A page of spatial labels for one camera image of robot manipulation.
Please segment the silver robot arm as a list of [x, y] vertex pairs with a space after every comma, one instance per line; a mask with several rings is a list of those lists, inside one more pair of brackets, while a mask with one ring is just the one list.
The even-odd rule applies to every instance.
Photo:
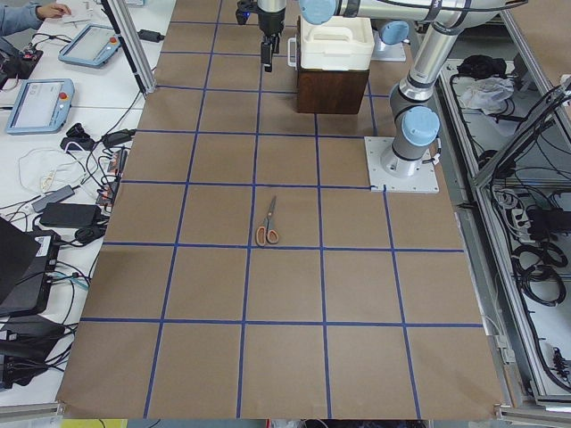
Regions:
[[263, 33], [261, 41], [261, 65], [266, 72], [273, 69], [274, 54], [279, 53], [279, 44], [284, 30], [286, 0], [259, 0], [258, 26]]
[[393, 88], [390, 104], [396, 136], [380, 157], [383, 169], [398, 178], [411, 177], [440, 128], [426, 107], [434, 83], [458, 35], [486, 23], [507, 6], [505, 1], [301, 1], [302, 17], [320, 25], [334, 16], [363, 17], [430, 24], [408, 75]]

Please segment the person hand at desk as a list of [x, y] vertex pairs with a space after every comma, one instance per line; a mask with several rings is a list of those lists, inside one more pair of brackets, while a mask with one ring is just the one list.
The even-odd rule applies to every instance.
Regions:
[[63, 16], [71, 15], [70, 7], [66, 4], [49, 3], [36, 8], [36, 15], [41, 20], [60, 19]]

